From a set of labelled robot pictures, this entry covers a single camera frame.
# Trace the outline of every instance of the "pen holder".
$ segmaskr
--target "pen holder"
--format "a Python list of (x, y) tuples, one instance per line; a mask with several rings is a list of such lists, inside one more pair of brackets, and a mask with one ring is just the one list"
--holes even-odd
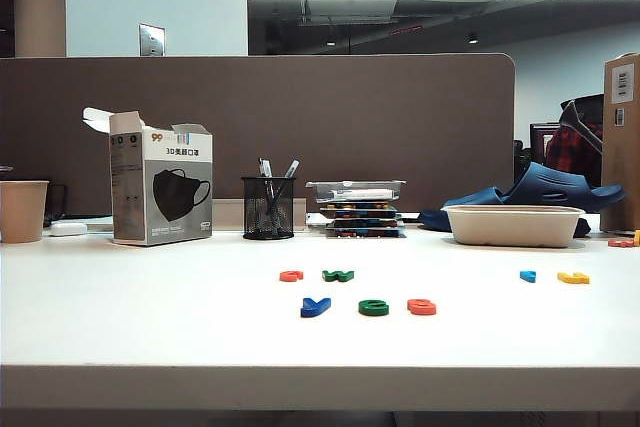
[(251, 240), (293, 237), (293, 177), (242, 177), (244, 235)]

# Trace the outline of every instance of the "food container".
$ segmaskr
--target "food container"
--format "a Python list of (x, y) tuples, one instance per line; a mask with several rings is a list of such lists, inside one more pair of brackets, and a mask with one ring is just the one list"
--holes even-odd
[(456, 242), (520, 247), (567, 247), (584, 214), (547, 205), (451, 205), (442, 210)]
[(352, 202), (369, 200), (396, 200), (400, 197), (400, 186), (404, 180), (376, 180), (341, 182), (307, 182), (315, 188), (316, 202)]

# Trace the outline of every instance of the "beige bowl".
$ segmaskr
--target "beige bowl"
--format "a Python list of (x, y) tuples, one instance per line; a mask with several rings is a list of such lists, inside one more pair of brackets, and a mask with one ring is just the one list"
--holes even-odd
[(442, 210), (456, 242), (519, 247), (567, 247), (585, 213), (547, 205), (450, 205)]

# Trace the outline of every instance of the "beige cup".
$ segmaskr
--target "beige cup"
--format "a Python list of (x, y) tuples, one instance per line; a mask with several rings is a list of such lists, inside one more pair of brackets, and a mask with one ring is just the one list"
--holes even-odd
[(0, 236), (16, 244), (42, 238), (46, 180), (0, 181)]

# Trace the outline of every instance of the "blue slipper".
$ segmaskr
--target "blue slipper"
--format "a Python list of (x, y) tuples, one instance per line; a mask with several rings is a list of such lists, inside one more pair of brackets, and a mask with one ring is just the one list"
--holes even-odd
[[(475, 194), (452, 199), (447, 205), (558, 205), (598, 212), (621, 200), (625, 195), (620, 185), (592, 189), (583, 175), (550, 169), (531, 162), (524, 174), (506, 194), (488, 187)], [(451, 232), (449, 217), (442, 210), (423, 210), (418, 221), (427, 228)]]
[(531, 162), (502, 201), (507, 205), (559, 205), (576, 207), (585, 212), (599, 212), (621, 200), (624, 195), (620, 185), (592, 189), (584, 175), (570, 174)]

